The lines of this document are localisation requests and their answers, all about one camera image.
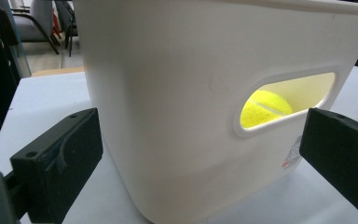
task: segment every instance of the white plastic bin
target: white plastic bin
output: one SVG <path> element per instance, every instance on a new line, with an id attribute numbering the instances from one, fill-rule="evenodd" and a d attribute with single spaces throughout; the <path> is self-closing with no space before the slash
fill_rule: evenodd
<path id="1" fill-rule="evenodd" d="M 136 206 L 155 223 L 202 221 L 292 172 L 305 109 L 329 108 L 358 58 L 358 4 L 74 4 L 104 140 Z M 263 88 L 296 113 L 242 128 L 246 100 L 276 82 Z"/>

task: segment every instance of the chair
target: chair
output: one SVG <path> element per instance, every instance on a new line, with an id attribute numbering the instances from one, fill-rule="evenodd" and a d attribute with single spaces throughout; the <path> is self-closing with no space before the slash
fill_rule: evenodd
<path id="1" fill-rule="evenodd" d="M 66 1 L 54 1 L 62 23 L 62 29 L 65 31 L 65 48 L 68 48 L 69 44 L 69 57 L 72 52 L 72 39 L 74 36 L 78 36 L 76 27 L 75 12 Z"/>
<path id="2" fill-rule="evenodd" d="M 33 0 L 29 14 L 14 13 L 13 17 L 21 42 L 48 42 L 56 54 L 60 54 L 54 45 L 59 46 L 60 44 L 51 32 L 53 30 L 53 8 L 51 1 Z"/>

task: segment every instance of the tennis ball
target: tennis ball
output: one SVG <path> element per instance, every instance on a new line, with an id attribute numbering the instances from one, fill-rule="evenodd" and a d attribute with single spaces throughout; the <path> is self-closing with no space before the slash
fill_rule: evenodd
<path id="1" fill-rule="evenodd" d="M 241 126 L 252 128 L 291 113 L 292 107 L 280 95 L 270 91 L 255 91 L 242 109 Z"/>

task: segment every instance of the table surface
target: table surface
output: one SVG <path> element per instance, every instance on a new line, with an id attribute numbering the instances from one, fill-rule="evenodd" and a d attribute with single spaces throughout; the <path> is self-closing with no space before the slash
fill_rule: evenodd
<path id="1" fill-rule="evenodd" d="M 38 135 L 90 107 L 84 73 L 23 79 L 0 132 L 0 171 L 8 174 L 11 155 Z M 331 110 L 358 121 L 358 67 Z M 30 221 L 24 216 L 21 223 Z M 132 203 L 106 147 L 63 223 L 150 223 Z M 303 160 L 287 177 L 202 223 L 358 223 L 358 211 Z"/>

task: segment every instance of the yellow ball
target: yellow ball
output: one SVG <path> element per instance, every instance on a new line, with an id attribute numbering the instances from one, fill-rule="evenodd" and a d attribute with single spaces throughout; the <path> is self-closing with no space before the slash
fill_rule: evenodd
<path id="1" fill-rule="evenodd" d="M 270 91 L 255 91 L 242 109 L 241 126 L 252 128 L 291 113 L 292 107 L 280 95 Z"/>

